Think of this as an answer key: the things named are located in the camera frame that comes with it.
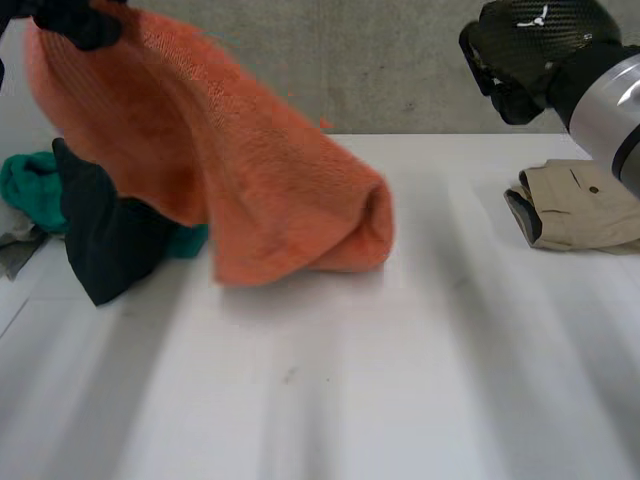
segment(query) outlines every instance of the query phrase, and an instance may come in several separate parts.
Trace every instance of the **black cloth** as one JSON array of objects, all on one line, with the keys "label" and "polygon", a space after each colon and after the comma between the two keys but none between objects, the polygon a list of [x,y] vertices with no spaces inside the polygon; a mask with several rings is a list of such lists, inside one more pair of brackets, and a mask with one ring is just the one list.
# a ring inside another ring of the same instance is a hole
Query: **black cloth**
[{"label": "black cloth", "polygon": [[119,198],[104,169],[75,156],[62,138],[53,141],[53,153],[69,222],[67,257],[93,303],[103,305],[153,272],[178,224],[139,200]]}]

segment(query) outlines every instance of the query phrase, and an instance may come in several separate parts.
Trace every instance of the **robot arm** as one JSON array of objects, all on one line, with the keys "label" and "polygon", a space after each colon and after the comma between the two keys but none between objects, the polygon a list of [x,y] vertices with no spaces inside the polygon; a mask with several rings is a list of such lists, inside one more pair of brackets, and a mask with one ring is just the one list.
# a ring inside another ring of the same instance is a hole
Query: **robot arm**
[{"label": "robot arm", "polygon": [[503,120],[553,108],[573,139],[640,198],[640,47],[596,0],[498,0],[460,35]]},{"label": "robot arm", "polygon": [[[0,0],[0,37],[10,20],[33,17],[38,27],[64,35],[80,50],[115,44],[122,32],[120,23],[91,8],[90,3],[91,0]],[[3,78],[4,65],[0,61],[0,86]]]}]

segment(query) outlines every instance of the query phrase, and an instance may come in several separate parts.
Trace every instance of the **table surface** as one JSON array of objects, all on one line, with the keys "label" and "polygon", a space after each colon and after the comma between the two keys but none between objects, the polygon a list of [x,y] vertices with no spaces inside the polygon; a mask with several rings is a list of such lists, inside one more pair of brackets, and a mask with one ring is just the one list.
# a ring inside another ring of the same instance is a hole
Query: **table surface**
[{"label": "table surface", "polygon": [[335,138],[393,190],[381,271],[226,290],[204,252],[95,309],[53,242],[0,289],[0,478],[640,477],[640,258],[531,250],[502,197],[585,154]]}]

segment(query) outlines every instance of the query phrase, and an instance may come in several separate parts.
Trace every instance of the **green cloth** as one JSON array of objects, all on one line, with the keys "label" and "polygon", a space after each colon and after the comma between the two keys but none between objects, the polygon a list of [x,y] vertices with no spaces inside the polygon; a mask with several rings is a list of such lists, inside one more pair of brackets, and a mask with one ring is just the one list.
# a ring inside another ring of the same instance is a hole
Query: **green cloth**
[{"label": "green cloth", "polygon": [[193,228],[179,226],[167,245],[167,257],[194,258],[200,253],[208,237],[208,225],[197,225]]},{"label": "green cloth", "polygon": [[60,211],[62,182],[53,153],[7,158],[0,171],[0,194],[5,202],[23,211],[45,232],[67,230],[67,220]]},{"label": "green cloth", "polygon": [[[0,194],[14,208],[48,233],[66,233],[67,220],[60,210],[62,182],[51,152],[14,155],[0,171]],[[167,245],[169,258],[194,258],[207,241],[209,227],[179,226]]]}]

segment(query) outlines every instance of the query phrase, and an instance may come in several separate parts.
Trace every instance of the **beige fabric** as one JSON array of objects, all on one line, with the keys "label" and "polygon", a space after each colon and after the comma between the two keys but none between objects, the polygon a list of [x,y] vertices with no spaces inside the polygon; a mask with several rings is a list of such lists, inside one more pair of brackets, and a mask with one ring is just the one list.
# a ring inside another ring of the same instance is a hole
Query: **beige fabric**
[{"label": "beige fabric", "polygon": [[520,182],[505,199],[532,247],[640,253],[640,201],[593,162],[549,160],[521,172]]}]

